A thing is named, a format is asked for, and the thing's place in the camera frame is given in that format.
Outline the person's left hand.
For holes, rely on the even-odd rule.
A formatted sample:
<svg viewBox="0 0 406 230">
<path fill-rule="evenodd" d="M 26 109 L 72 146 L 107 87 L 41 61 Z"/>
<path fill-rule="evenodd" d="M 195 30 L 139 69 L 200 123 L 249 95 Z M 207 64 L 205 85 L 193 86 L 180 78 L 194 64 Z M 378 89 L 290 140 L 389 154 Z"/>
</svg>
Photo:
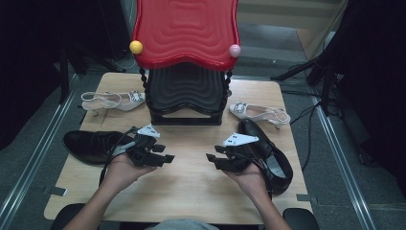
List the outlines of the person's left hand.
<svg viewBox="0 0 406 230">
<path fill-rule="evenodd" d="M 135 166 L 126 153 L 121 154 L 116 156 L 109 164 L 107 173 L 100 185 L 100 189 L 104 193 L 115 196 L 143 175 L 152 173 L 155 170 L 156 167 Z"/>
</svg>

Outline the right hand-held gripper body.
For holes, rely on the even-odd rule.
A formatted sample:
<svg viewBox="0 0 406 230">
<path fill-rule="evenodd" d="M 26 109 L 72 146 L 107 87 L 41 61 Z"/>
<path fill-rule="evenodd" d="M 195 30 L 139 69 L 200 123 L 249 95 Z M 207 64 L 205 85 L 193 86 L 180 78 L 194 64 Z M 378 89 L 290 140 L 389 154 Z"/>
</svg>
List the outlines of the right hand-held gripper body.
<svg viewBox="0 0 406 230">
<path fill-rule="evenodd" d="M 248 152 L 248 145 L 259 140 L 258 136 L 233 133 L 221 146 L 226 148 L 226 157 L 219 158 L 214 165 L 218 170 L 231 173 L 244 171 L 252 162 L 253 156 Z"/>
</svg>

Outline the white slingback shoe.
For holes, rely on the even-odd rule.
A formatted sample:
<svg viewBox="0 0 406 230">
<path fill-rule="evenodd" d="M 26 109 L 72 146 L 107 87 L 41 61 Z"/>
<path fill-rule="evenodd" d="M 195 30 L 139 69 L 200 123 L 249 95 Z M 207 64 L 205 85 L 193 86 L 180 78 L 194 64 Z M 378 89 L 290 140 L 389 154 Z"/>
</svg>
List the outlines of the white slingback shoe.
<svg viewBox="0 0 406 230">
<path fill-rule="evenodd" d="M 87 111 L 98 109 L 117 109 L 130 111 L 146 101 L 146 94 L 139 91 L 126 93 L 85 92 L 81 96 L 81 107 Z"/>
<path fill-rule="evenodd" d="M 282 125 L 288 125 L 291 121 L 291 117 L 281 107 L 266 107 L 236 102 L 229 105 L 229 111 L 240 120 L 267 121 L 273 124 L 276 129 L 279 129 Z"/>
</svg>

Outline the metal floor rail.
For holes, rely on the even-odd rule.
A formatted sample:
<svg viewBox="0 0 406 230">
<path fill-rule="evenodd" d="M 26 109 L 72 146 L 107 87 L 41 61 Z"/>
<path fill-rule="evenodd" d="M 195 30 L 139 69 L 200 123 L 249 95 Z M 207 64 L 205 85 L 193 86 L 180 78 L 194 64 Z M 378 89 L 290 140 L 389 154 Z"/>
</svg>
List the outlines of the metal floor rail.
<svg viewBox="0 0 406 230">
<path fill-rule="evenodd" d="M 0 230 L 7 230 L 11 225 L 11 221 L 28 192 L 40 164 L 46 156 L 47 151 L 55 138 L 56 132 L 76 95 L 78 82 L 79 76 L 77 74 L 68 78 L 68 83 L 71 85 L 71 89 L 68 91 L 66 98 L 57 104 L 50 121 L 47 123 L 46 128 L 41 132 L 40 138 L 34 142 L 34 148 L 29 154 L 29 159 L 24 165 L 22 173 L 18 176 L 18 180 L 11 187 L 10 192 L 1 203 Z"/>
<path fill-rule="evenodd" d="M 324 130 L 327 141 L 332 150 L 337 168 L 342 176 L 346 190 L 348 192 L 351 205 L 358 218 L 362 230 L 377 230 L 373 220 L 369 206 L 363 196 L 363 193 L 352 173 L 350 165 L 342 149 L 338 136 L 333 128 L 329 117 L 323 112 L 320 106 L 320 99 L 315 96 L 311 97 L 313 104 L 316 106 L 316 111 Z"/>
</svg>

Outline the black stand post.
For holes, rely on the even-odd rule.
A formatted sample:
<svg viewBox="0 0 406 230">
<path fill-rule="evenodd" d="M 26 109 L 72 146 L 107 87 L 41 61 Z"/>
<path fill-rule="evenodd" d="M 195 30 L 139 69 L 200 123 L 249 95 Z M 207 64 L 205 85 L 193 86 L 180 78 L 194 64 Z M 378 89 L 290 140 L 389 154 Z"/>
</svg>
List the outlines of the black stand post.
<svg viewBox="0 0 406 230">
<path fill-rule="evenodd" d="M 59 103 L 63 104 L 69 96 L 69 73 L 68 73 L 68 56 L 66 53 L 66 47 L 63 46 L 60 50 L 59 56 L 59 72 L 61 76 L 60 80 L 60 99 Z"/>
</svg>

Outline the black leather shoe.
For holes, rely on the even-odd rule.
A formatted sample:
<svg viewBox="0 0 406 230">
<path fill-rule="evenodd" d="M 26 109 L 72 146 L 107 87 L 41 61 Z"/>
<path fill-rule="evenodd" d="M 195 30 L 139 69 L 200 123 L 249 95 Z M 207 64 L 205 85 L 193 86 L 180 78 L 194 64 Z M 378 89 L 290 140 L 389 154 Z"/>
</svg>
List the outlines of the black leather shoe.
<svg viewBox="0 0 406 230">
<path fill-rule="evenodd" d="M 62 141 L 64 147 L 79 161 L 88 165 L 102 165 L 108 159 L 108 153 L 117 145 L 125 145 L 133 140 L 119 131 L 83 131 L 67 132 Z"/>
<path fill-rule="evenodd" d="M 284 153 L 276 147 L 255 122 L 249 119 L 242 119 L 237 130 L 241 134 L 259 138 L 258 141 L 250 143 L 248 148 L 259 164 L 268 194 L 280 195 L 284 193 L 293 178 L 292 167 Z"/>
</svg>

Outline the grey tape piece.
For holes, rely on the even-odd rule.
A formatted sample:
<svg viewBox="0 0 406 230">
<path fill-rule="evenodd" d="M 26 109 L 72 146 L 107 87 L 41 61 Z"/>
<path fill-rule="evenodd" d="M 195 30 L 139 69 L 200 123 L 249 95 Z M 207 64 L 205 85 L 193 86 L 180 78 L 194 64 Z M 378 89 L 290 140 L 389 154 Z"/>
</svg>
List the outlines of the grey tape piece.
<svg viewBox="0 0 406 230">
<path fill-rule="evenodd" d="M 310 203 L 316 203 L 317 197 L 313 195 L 305 195 L 305 194 L 296 194 L 296 198 L 298 201 L 306 201 Z"/>
<path fill-rule="evenodd" d="M 66 188 L 60 188 L 60 187 L 50 187 L 47 186 L 43 189 L 43 194 L 45 195 L 53 195 L 53 196 L 65 196 L 67 193 Z"/>
</svg>

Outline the person's right hand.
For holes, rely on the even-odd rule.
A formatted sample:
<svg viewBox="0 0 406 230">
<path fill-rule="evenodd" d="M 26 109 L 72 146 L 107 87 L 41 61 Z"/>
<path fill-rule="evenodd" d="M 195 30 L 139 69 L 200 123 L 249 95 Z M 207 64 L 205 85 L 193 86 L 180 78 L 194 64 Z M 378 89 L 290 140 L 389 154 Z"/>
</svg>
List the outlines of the person's right hand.
<svg viewBox="0 0 406 230">
<path fill-rule="evenodd" d="M 250 164 L 242 172 L 224 171 L 224 173 L 233 179 L 251 200 L 263 201 L 268 198 L 264 179 L 259 168 L 254 164 Z"/>
</svg>

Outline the red and black shoe rack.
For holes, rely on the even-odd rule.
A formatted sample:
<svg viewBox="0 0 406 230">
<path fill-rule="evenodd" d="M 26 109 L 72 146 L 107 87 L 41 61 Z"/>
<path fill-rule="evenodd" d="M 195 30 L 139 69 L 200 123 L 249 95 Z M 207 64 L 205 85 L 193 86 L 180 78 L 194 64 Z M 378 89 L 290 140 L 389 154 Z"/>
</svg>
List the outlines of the red and black shoe rack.
<svg viewBox="0 0 406 230">
<path fill-rule="evenodd" d="M 155 125 L 219 126 L 240 55 L 238 0 L 136 0 L 130 51 Z"/>
</svg>

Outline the black curtain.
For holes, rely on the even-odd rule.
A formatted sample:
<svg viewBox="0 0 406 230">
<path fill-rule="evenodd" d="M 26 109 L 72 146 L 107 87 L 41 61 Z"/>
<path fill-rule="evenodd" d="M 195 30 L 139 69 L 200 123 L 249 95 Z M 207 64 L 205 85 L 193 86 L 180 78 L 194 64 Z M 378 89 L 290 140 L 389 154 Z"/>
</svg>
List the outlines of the black curtain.
<svg viewBox="0 0 406 230">
<path fill-rule="evenodd" d="M 386 169 L 406 197 L 406 0 L 349 0 L 325 54 L 363 163 Z"/>
<path fill-rule="evenodd" d="M 60 86 L 60 50 L 76 72 L 128 52 L 124 0 L 0 0 L 0 150 Z"/>
</svg>

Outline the black tripod stand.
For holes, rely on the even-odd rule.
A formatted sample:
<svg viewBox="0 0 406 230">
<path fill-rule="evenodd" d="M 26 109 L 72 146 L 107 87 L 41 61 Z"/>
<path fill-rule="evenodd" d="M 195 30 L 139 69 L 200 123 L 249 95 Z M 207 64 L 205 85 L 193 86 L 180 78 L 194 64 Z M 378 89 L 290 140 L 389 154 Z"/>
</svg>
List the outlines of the black tripod stand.
<svg viewBox="0 0 406 230">
<path fill-rule="evenodd" d="M 306 83 L 308 86 L 316 86 L 320 82 L 323 83 L 322 94 L 320 98 L 322 111 L 326 116 L 329 115 L 328 102 L 329 91 L 334 77 L 334 65 L 333 65 L 333 51 L 331 49 L 325 49 L 319 56 L 304 64 L 300 64 L 298 67 L 278 75 L 271 77 L 272 81 L 284 81 L 287 80 L 305 70 L 311 68 L 310 73 L 306 77 Z"/>
</svg>

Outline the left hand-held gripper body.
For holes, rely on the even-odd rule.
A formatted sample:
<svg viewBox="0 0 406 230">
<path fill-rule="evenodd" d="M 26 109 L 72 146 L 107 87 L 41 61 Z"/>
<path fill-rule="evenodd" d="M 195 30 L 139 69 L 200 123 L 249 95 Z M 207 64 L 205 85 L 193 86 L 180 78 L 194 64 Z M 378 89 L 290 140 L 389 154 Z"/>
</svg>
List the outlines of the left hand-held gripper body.
<svg viewBox="0 0 406 230">
<path fill-rule="evenodd" d="M 125 151 L 135 166 L 161 166 L 160 155 L 152 153 L 159 137 L 160 133 L 152 125 L 141 127 L 136 131 L 133 141 Z"/>
</svg>

